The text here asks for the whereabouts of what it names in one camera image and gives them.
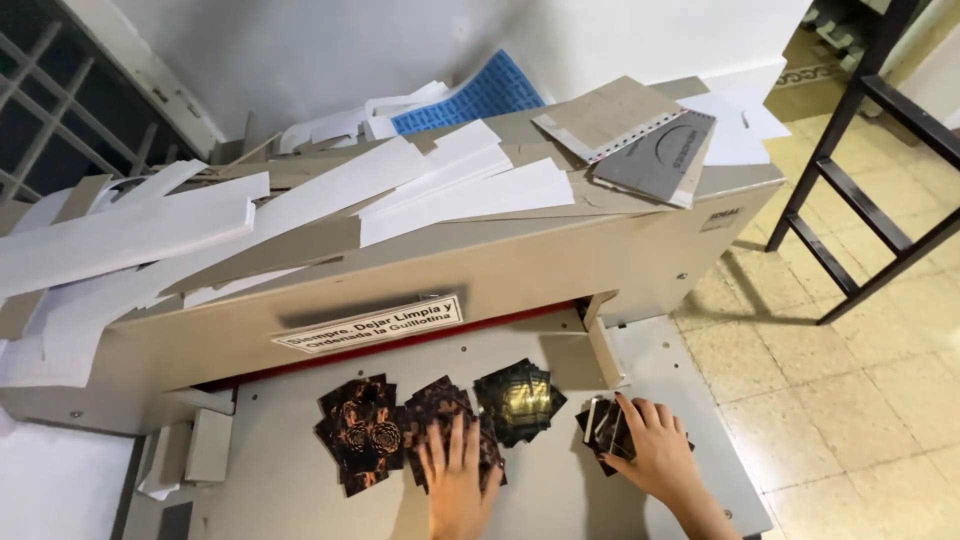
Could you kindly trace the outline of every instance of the finger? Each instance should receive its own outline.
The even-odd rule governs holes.
[[[480,475],[480,420],[470,422],[467,433],[467,455],[464,458],[464,467],[472,475]]]
[[[630,461],[620,457],[619,455],[613,455],[610,453],[600,454],[600,461],[610,465],[617,473],[626,474],[627,470],[630,469]]]
[[[417,454],[420,456],[420,466],[423,469],[423,475],[426,477],[426,486],[428,489],[432,489],[434,482],[433,463],[430,462],[430,453],[426,450],[426,444],[422,441],[417,446]]]
[[[654,407],[657,409],[657,414],[660,417],[660,425],[667,428],[668,430],[673,429],[673,413],[670,412],[670,407],[664,404],[655,404]]]
[[[643,423],[648,430],[657,430],[660,428],[660,414],[657,412],[657,407],[653,402],[644,400],[643,398],[636,398],[634,405],[640,409],[640,414],[643,415]]]
[[[440,425],[434,421],[426,429],[426,435],[430,439],[430,453],[433,456],[433,474],[440,476],[446,471],[446,456],[444,455],[444,441],[440,437]]]
[[[447,458],[448,471],[460,471],[464,468],[464,413],[453,417],[450,431],[450,456]]]
[[[501,480],[503,480],[502,459],[500,460],[500,465],[493,467],[490,471],[490,475],[487,477],[487,487],[483,492],[483,501],[480,502],[480,507],[483,511],[484,522],[490,519],[490,514],[493,511],[493,504],[496,503],[496,496],[500,493]]]
[[[627,398],[619,393],[614,393],[616,397],[616,402],[620,404],[620,409],[623,410],[623,416],[627,419],[627,426],[630,428],[630,432],[635,430],[645,430],[643,426],[643,419],[640,418],[640,413],[636,412],[636,408],[633,405],[630,405],[630,402],[627,401]]]

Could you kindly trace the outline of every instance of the gray card with logo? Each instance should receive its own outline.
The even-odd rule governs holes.
[[[593,176],[668,202],[715,121],[713,116],[688,110],[603,158]]]

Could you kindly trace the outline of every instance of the hand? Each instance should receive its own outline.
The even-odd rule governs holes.
[[[616,401],[623,409],[634,439],[636,458],[627,461],[603,454],[604,461],[671,510],[690,497],[705,494],[706,488],[686,442],[684,424],[670,408],[640,398],[629,402],[619,392]]]
[[[417,452],[430,489],[430,540],[475,540],[490,519],[503,478],[502,462],[493,467],[480,494],[480,422],[470,423],[464,452],[464,415],[453,419],[450,457],[436,422],[426,430],[430,452],[420,442]]]

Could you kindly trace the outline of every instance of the sign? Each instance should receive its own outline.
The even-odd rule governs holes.
[[[736,217],[740,215],[740,209],[729,209],[722,212],[716,212],[710,218],[707,219],[707,223],[704,223],[701,233],[707,231],[715,231],[717,229],[724,229],[733,225],[733,222],[736,221]]]
[[[436,330],[464,322],[456,295],[432,298],[404,307],[341,319],[307,331],[272,339],[298,351],[322,355],[345,347],[369,345],[410,333]]]

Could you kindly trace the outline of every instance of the white wall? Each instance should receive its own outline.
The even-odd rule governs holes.
[[[67,4],[80,0],[67,0]],[[504,41],[558,100],[621,75],[762,99],[809,0],[114,0],[227,137],[448,79]],[[126,29],[117,28],[117,32]],[[724,77],[760,70],[747,83]]]
[[[34,424],[0,437],[0,538],[109,538],[132,447]]]
[[[960,128],[960,26],[917,66],[900,91],[948,128]]]

